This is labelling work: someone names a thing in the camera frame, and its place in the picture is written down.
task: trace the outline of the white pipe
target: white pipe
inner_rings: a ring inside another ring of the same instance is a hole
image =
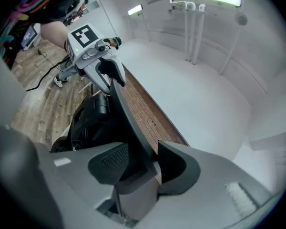
[[[185,10],[184,10],[184,23],[185,23],[185,36],[184,36],[184,57],[185,60],[187,60],[187,55],[188,55],[188,51],[187,51],[187,45],[188,45],[188,27],[187,27],[187,2],[186,1],[180,1],[180,2],[173,2],[173,0],[170,0],[170,3],[174,3],[174,4],[180,4],[183,3]]]
[[[187,28],[187,3],[185,3],[185,11],[184,11],[184,23],[185,23],[185,39],[184,39],[184,54],[185,54],[185,60],[187,59],[187,34],[188,34],[188,28]]]
[[[205,4],[200,4],[199,6],[199,11],[202,12],[199,16],[199,22],[198,22],[198,33],[197,33],[197,42],[195,46],[195,51],[194,51],[194,56],[192,58],[192,64],[197,63],[197,56],[201,44],[201,39],[202,39],[202,31],[204,28],[204,9],[205,9]]]
[[[190,50],[187,56],[187,61],[191,61],[193,58],[193,44],[194,44],[194,35],[195,35],[195,20],[196,20],[196,13],[195,11],[192,12],[192,22],[191,22],[191,38],[190,38]]]
[[[234,40],[234,42],[233,42],[233,44],[232,44],[232,47],[231,47],[231,49],[230,49],[230,51],[229,51],[229,53],[228,53],[228,55],[227,55],[227,58],[226,58],[226,60],[225,60],[225,63],[224,63],[224,65],[223,65],[223,67],[221,68],[221,70],[220,70],[220,72],[219,72],[220,75],[224,72],[226,66],[227,66],[228,63],[229,63],[229,60],[230,60],[230,58],[231,58],[231,55],[232,55],[232,53],[233,53],[233,51],[234,51],[234,48],[235,48],[235,46],[236,46],[236,43],[237,43],[237,41],[238,41],[238,37],[239,37],[239,34],[240,34],[241,29],[242,29],[242,26],[239,26],[238,31],[237,31],[237,34],[236,34],[236,37],[235,37],[235,40]]]

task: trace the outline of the white sticker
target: white sticker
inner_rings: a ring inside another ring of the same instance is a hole
[[[83,29],[82,31],[81,31],[81,33],[79,33],[79,32],[77,32],[75,35],[77,36],[77,38],[79,38],[81,41],[82,41],[82,43],[87,43],[88,41],[89,41],[89,38],[86,36],[86,32],[88,31],[88,29],[87,28],[85,28],[85,29]]]
[[[60,158],[60,159],[55,159],[54,160],[54,164],[58,167],[58,166],[63,166],[66,165],[68,163],[71,163],[71,160],[68,158]]]

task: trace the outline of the power cord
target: power cord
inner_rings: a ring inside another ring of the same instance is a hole
[[[54,65],[54,64],[52,63],[54,66],[51,67],[51,68],[48,70],[48,72],[46,72],[46,74],[40,79],[38,85],[37,85],[36,87],[34,87],[34,88],[28,89],[27,92],[37,89],[37,88],[40,86],[41,81],[50,73],[51,70],[53,70],[54,68],[56,68],[58,65],[67,62],[68,60],[69,60],[69,58],[66,58],[66,59],[63,60],[63,61],[58,62],[56,65]]]
[[[50,61],[50,63],[52,65],[54,65],[53,62],[47,58],[47,53],[46,52],[41,52],[39,49],[37,50],[37,52],[38,52],[39,55],[43,56],[47,61]],[[56,66],[56,69],[58,69],[60,72],[63,72],[58,66]]]
[[[55,45],[55,47],[57,48],[59,54],[61,55],[61,51],[59,50],[58,46]]]

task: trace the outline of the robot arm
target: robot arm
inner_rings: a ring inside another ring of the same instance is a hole
[[[97,29],[87,23],[68,33],[66,49],[74,67],[84,71],[96,86],[109,94],[110,86],[103,75],[116,79],[121,86],[125,86],[126,77],[120,59],[110,53],[103,38]]]

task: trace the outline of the jeans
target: jeans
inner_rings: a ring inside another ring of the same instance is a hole
[[[61,72],[59,75],[58,75],[58,79],[59,80],[64,80],[66,79],[67,77],[69,76],[73,76],[77,74],[77,71],[75,69],[74,66],[72,66],[71,68],[69,68],[68,70],[64,71],[64,72]]]

